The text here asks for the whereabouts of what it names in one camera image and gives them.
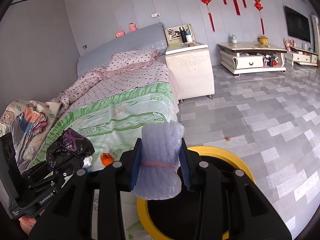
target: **black plastic bag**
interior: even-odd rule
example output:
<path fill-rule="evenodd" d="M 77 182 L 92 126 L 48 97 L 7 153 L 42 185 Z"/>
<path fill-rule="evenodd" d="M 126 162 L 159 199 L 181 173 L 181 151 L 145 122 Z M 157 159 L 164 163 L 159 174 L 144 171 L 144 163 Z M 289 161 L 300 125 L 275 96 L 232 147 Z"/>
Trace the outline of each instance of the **black plastic bag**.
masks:
<path fill-rule="evenodd" d="M 84 160 L 93 153 L 94 147 L 91 141 L 68 128 L 48 147 L 46 160 L 51 168 L 57 169 L 72 157 Z"/>

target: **white cup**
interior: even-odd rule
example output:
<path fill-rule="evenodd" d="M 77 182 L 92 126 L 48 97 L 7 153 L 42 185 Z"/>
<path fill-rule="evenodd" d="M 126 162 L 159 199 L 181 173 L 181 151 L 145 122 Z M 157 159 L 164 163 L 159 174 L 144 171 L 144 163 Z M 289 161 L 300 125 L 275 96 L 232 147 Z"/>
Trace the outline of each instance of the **white cup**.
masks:
<path fill-rule="evenodd" d="M 192 42 L 192 35 L 186 35 L 187 42 Z"/>

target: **patterned floor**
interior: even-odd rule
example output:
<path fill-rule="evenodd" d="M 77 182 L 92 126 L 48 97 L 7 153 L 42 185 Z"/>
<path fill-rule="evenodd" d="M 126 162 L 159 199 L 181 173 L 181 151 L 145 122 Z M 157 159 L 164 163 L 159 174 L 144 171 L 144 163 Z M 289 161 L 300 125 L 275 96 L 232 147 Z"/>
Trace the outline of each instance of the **patterned floor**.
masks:
<path fill-rule="evenodd" d="M 223 148 L 245 161 L 295 238 L 320 204 L 320 69 L 286 67 L 240 77 L 213 67 L 213 99 L 186 99 L 178 121 L 188 146 Z"/>

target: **wall socket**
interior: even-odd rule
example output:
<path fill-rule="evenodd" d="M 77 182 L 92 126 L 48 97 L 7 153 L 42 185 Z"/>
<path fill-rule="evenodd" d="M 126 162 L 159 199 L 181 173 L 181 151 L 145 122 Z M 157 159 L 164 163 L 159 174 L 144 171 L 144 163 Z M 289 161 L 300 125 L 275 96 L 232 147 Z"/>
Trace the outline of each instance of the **wall socket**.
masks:
<path fill-rule="evenodd" d="M 156 17 L 159 17 L 159 16 L 160 16 L 160 13 L 151 14 L 151 18 L 156 18 Z"/>

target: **silver screw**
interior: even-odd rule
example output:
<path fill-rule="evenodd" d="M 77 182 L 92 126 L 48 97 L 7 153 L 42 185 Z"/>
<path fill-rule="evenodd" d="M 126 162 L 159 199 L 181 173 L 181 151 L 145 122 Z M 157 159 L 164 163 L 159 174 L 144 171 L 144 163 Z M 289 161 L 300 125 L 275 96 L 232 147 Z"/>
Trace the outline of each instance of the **silver screw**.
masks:
<path fill-rule="evenodd" d="M 236 170 L 236 175 L 242 177 L 244 175 L 244 172 L 242 170 Z"/>
<path fill-rule="evenodd" d="M 122 166 L 122 162 L 116 161 L 112 164 L 115 168 L 120 168 Z"/>
<path fill-rule="evenodd" d="M 199 162 L 199 166 L 201 168 L 207 168 L 209 166 L 209 163 L 207 163 L 207 162 Z"/>
<path fill-rule="evenodd" d="M 83 176 L 84 174 L 85 174 L 85 170 L 84 169 L 77 170 L 77 175 L 78 176 Z"/>

